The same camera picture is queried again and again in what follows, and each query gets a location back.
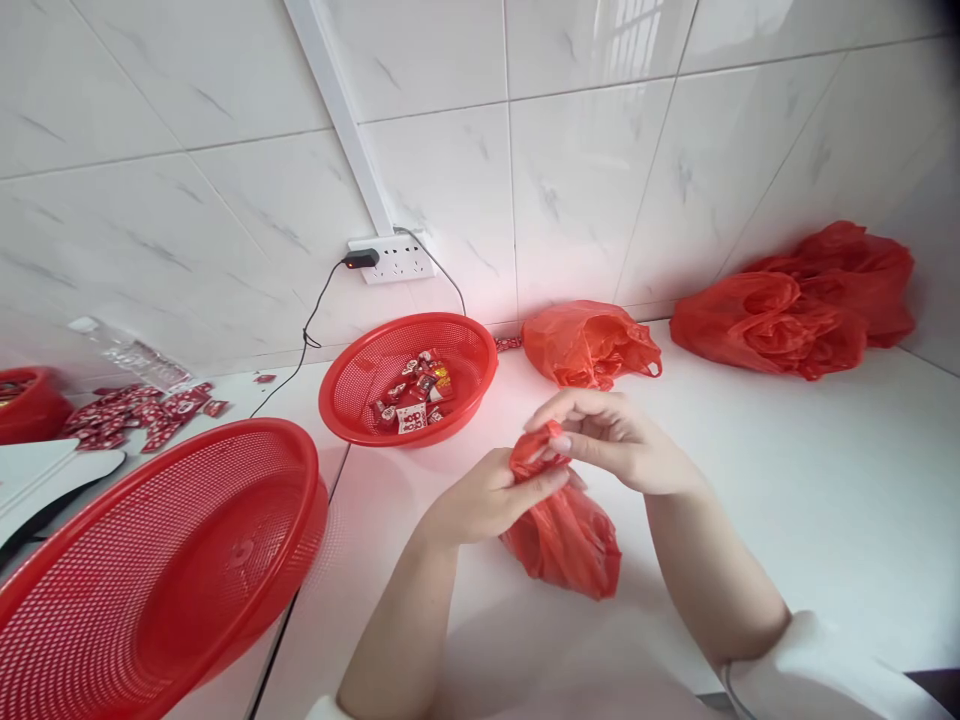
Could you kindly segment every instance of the plastic bag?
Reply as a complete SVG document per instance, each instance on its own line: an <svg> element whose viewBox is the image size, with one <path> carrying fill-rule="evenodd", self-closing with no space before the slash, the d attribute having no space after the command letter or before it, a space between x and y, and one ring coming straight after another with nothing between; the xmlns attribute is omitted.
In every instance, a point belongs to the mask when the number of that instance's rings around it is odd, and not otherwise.
<svg viewBox="0 0 960 720"><path fill-rule="evenodd" d="M610 390L624 373L662 372L649 328L617 305L592 300L554 305L524 321L521 334L533 366L561 387ZM655 374L650 365L656 365Z"/></svg>
<svg viewBox="0 0 960 720"><path fill-rule="evenodd" d="M510 455L517 482L570 462L562 455L531 461L551 435L562 432L551 420L517 441ZM616 595L621 557L616 529L599 505L569 483L525 512L500 540L536 580L594 600Z"/></svg>
<svg viewBox="0 0 960 720"><path fill-rule="evenodd" d="M786 273L805 297L857 313L867 321L871 347L893 347L916 326L903 304L913 272L910 251L846 220L811 235L790 255L758 260L744 272Z"/></svg>
<svg viewBox="0 0 960 720"><path fill-rule="evenodd" d="M713 362L819 380L857 367L866 320L801 295L789 275L733 275L677 303L670 336Z"/></svg>

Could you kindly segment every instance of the red plastic basket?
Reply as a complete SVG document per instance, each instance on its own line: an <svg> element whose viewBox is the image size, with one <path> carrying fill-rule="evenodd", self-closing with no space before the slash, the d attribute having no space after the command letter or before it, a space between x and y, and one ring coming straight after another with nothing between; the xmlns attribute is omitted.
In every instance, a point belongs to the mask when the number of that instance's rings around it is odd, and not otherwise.
<svg viewBox="0 0 960 720"><path fill-rule="evenodd" d="M53 440L73 412L47 368L15 368L0 372L0 383L33 380L22 395L0 408L0 445Z"/></svg>
<svg viewBox="0 0 960 720"><path fill-rule="evenodd" d="M166 451L0 589L0 717L163 717L280 615L326 520L316 447L291 422Z"/></svg>
<svg viewBox="0 0 960 720"><path fill-rule="evenodd" d="M370 403L418 353L436 349L450 369L455 398L438 423L399 435L381 430ZM454 435L480 408L497 371L497 346L486 328L452 313L408 315L368 332L340 353L320 385L320 416L355 445L424 447Z"/></svg>

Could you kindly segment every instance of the pile of candy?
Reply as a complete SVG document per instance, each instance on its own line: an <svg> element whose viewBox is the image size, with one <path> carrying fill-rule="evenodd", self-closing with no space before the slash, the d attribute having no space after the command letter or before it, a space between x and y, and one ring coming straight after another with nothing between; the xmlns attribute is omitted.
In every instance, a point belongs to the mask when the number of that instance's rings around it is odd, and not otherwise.
<svg viewBox="0 0 960 720"><path fill-rule="evenodd" d="M494 342L497 344L497 353L502 353L504 350L513 350L514 348L523 347L523 338L495 338Z"/></svg>
<svg viewBox="0 0 960 720"><path fill-rule="evenodd" d="M146 428L147 443L140 452L156 452L198 410L210 417L223 412L227 402L211 399L211 390L211 383L202 383L161 399L163 392L154 387L100 388L93 392L102 397L67 418L61 437L78 438L78 450L110 450L127 441L128 428Z"/></svg>
<svg viewBox="0 0 960 720"><path fill-rule="evenodd" d="M381 430L396 427L403 435L443 420L440 406L453 397L450 370L430 349L411 359L370 408Z"/></svg>
<svg viewBox="0 0 960 720"><path fill-rule="evenodd" d="M33 378L20 382L19 380L10 380L0 383L0 407L9 405L18 397L26 392L27 388L33 384Z"/></svg>

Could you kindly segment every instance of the person's left hand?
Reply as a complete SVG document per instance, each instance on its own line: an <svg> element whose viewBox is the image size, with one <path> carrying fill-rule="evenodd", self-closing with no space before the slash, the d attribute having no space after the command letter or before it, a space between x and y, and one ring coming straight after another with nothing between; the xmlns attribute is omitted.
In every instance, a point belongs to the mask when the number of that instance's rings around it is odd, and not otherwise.
<svg viewBox="0 0 960 720"><path fill-rule="evenodd" d="M510 448L496 448L484 455L436 499L420 520L417 533L428 542L448 547L497 537L568 480L582 486L576 472L566 466L514 485L510 453Z"/></svg>

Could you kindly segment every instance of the basket rim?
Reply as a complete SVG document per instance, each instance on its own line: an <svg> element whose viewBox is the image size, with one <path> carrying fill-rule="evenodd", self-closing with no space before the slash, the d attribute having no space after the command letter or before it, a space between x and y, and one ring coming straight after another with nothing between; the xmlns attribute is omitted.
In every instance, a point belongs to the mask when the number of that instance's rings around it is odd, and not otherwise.
<svg viewBox="0 0 960 720"><path fill-rule="evenodd" d="M363 335L350 343L350 345L347 346L347 348L337 356L337 358L333 361L333 364L323 376L323 381L320 383L318 404L320 406L320 418L323 420L330 432L339 437L341 440L346 440L348 443L352 443L353 445L360 445L363 447L400 447L402 445L418 443L446 429L443 423L437 423L435 425L428 425L425 428L421 428L420 430L415 430L412 433L406 433L404 435L368 435L365 433L359 433L352 428L348 428L346 425L340 422L333 410L333 395L336 390L337 383L340 381L340 377L343 375L343 371L346 369L346 366L357 356L357 353L363 347L399 328L409 327L411 325L417 325L425 322L437 321L451 322L455 325L463 325L470 330L473 330L483 340L484 345L487 347L489 356L494 358L494 360L488 366L488 372L484 373L480 384L467 397L467 400L454 412L452 412L450 415L447 415L444 419L455 420L461 414L467 412L471 407L473 407L473 405L480 402L481 398L483 398L484 394L490 388L491 383L493 383L494 375L496 375L497 345L494 342L493 336L490 334L490 332L473 318L466 315L457 315L456 313L429 312L416 313L414 315L404 315L403 317L397 318L396 320L391 320L390 322L385 323L378 328L374 328L366 335Z"/></svg>
<svg viewBox="0 0 960 720"><path fill-rule="evenodd" d="M0 420L3 420L7 415L11 415L17 410L22 410L23 408L27 407L27 404L21 401L26 398L33 397L42 390L44 384L52 384L54 380L54 373L51 368L42 366L25 366L0 370L0 382L6 382L7 376L18 377L21 375L31 375L31 379L34 382L20 395L17 395L12 402L0 407Z"/></svg>
<svg viewBox="0 0 960 720"><path fill-rule="evenodd" d="M157 473L167 469L193 451L224 439L223 436L237 436L238 429L242 431L242 434L272 430L287 435L299 449L304 451L306 475L317 478L319 482L304 484L303 502L293 525L263 580L247 601L247 604L237 613L230 625L220 634L220 637L211 644L210 649L201 655L188 671L182 673L178 679L164 688L152 702L134 711L134 717L159 719L168 713L203 679L216 663L217 658L236 639L244 625L263 603L267 590L276 579L281 566L293 554L299 544L310 514L314 509L314 504L317 502L318 487L320 485L325 487L323 478L320 476L316 445L307 431L294 422L282 418L247 418L227 423L171 447L119 480L116 485L83 508L68 523L51 535L26 562L16 569L6 583L0 586L0 632L3 632L3 629L6 628L30 591L53 567L61 555L95 526L117 503L140 488Z"/></svg>

